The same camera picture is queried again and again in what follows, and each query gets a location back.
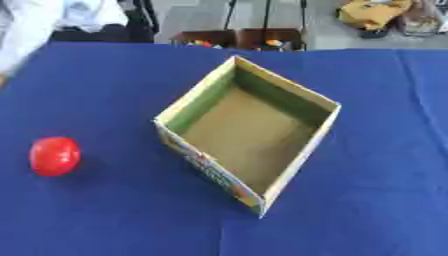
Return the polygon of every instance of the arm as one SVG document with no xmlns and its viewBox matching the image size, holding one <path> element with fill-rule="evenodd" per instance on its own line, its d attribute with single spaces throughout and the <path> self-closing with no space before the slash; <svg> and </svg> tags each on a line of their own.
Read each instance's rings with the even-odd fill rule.
<svg viewBox="0 0 448 256">
<path fill-rule="evenodd" d="M 13 21 L 0 45 L 0 77 L 9 74 L 48 41 L 64 10 L 62 0 L 9 2 L 7 7 Z"/>
</svg>

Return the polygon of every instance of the blue table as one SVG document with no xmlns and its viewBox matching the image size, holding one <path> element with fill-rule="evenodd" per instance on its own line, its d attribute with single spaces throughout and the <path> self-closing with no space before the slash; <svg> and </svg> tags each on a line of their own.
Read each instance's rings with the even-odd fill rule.
<svg viewBox="0 0 448 256">
<path fill-rule="evenodd" d="M 238 53 L 342 103 L 258 220 L 159 143 L 151 119 Z M 0 254 L 448 254 L 447 51 L 257 53 L 55 44 L 0 92 Z M 77 172 L 34 175 L 33 140 L 70 136 Z"/>
</svg>

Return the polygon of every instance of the crate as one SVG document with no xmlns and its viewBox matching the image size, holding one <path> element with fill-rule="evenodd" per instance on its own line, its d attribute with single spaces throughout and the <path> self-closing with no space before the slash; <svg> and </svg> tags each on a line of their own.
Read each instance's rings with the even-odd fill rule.
<svg viewBox="0 0 448 256">
<path fill-rule="evenodd" d="M 212 45 L 220 45 L 223 48 L 236 47 L 234 30 L 184 31 L 171 38 L 173 44 L 182 45 L 195 40 L 207 41 Z"/>
<path fill-rule="evenodd" d="M 242 29 L 238 32 L 237 38 L 238 48 L 246 50 L 263 49 L 265 47 L 265 45 L 262 45 L 263 39 L 289 42 L 292 51 L 299 51 L 304 48 L 301 33 L 295 28 L 268 28 L 265 38 L 263 38 L 263 29 Z"/>
</svg>

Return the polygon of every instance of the floor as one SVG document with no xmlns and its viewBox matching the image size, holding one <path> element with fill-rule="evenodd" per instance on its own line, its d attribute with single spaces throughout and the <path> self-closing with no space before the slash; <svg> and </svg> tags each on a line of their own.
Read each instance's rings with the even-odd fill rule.
<svg viewBox="0 0 448 256">
<path fill-rule="evenodd" d="M 162 23 L 157 42 L 184 30 L 210 30 L 223 27 L 228 0 L 152 0 Z M 270 27 L 301 27 L 300 0 L 273 0 Z M 308 0 L 306 36 L 310 49 L 341 48 L 446 48 L 448 35 L 430 38 L 405 37 L 399 32 L 375 40 L 363 40 L 356 31 L 333 17 L 344 0 Z M 261 27 L 264 0 L 238 0 L 231 28 Z"/>
</svg>

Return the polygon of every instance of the red toy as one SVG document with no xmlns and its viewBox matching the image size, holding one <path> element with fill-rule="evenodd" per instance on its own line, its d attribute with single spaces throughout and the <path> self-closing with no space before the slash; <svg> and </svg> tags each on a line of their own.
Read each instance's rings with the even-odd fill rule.
<svg viewBox="0 0 448 256">
<path fill-rule="evenodd" d="M 204 47 L 212 47 L 212 44 L 208 41 L 203 41 L 203 40 L 194 40 L 194 44 L 195 45 L 202 45 Z"/>
<path fill-rule="evenodd" d="M 36 141 L 30 151 L 31 168 L 42 176 L 60 176 L 78 165 L 81 152 L 76 142 L 65 137 Z"/>
</svg>

